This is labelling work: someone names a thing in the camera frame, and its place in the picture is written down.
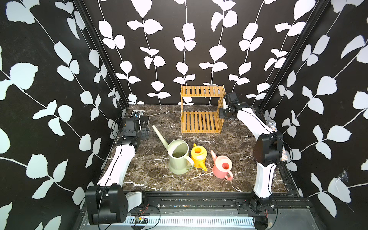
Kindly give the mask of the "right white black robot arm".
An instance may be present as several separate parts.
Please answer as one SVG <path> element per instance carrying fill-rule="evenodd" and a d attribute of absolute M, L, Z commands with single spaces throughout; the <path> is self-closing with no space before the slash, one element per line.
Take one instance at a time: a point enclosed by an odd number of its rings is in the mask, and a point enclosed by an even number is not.
<path fill-rule="evenodd" d="M 240 102 L 238 98 L 235 92 L 226 94 L 219 117 L 240 120 L 256 139 L 253 157 L 257 164 L 257 173 L 250 208 L 255 213 L 261 213 L 271 205 L 273 174 L 277 162 L 282 157 L 283 135 L 266 124 L 266 119 L 259 109 L 246 102 Z"/>

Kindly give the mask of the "wooden slatted two-tier shelf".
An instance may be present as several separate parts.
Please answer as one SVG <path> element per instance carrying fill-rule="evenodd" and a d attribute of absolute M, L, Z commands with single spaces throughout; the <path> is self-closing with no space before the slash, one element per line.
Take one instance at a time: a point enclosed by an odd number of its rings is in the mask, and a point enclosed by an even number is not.
<path fill-rule="evenodd" d="M 182 133 L 220 133 L 224 119 L 219 117 L 225 96 L 224 86 L 181 86 L 181 132 Z M 218 98 L 216 111 L 185 111 L 184 98 Z"/>

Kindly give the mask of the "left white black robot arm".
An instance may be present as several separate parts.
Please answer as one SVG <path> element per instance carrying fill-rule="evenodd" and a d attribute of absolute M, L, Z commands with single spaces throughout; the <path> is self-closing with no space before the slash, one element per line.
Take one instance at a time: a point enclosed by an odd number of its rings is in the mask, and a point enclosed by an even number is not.
<path fill-rule="evenodd" d="M 116 137 L 116 152 L 96 186 L 85 194 L 90 225 L 123 223 L 143 201 L 142 192 L 123 191 L 124 178 L 142 140 L 150 138 L 149 117 L 125 117 Z"/>

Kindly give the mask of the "green metal watering can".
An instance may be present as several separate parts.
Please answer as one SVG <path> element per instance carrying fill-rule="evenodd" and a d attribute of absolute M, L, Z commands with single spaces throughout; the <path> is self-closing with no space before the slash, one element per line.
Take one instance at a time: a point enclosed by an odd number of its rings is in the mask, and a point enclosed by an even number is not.
<path fill-rule="evenodd" d="M 189 145 L 184 140 L 173 140 L 168 143 L 155 125 L 153 130 L 166 148 L 169 155 L 169 170 L 177 175 L 185 174 L 194 167 L 194 161 L 189 157 Z"/>

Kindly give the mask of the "pink plastic watering can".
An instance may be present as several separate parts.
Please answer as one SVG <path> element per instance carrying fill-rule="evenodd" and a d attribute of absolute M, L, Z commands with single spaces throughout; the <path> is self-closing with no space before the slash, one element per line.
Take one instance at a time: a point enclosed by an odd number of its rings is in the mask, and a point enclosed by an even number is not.
<path fill-rule="evenodd" d="M 212 171 L 215 177 L 219 179 L 226 179 L 228 181 L 232 181 L 234 178 L 232 169 L 232 161 L 227 156 L 217 156 L 215 152 L 211 151 L 211 156 L 214 162 Z"/>

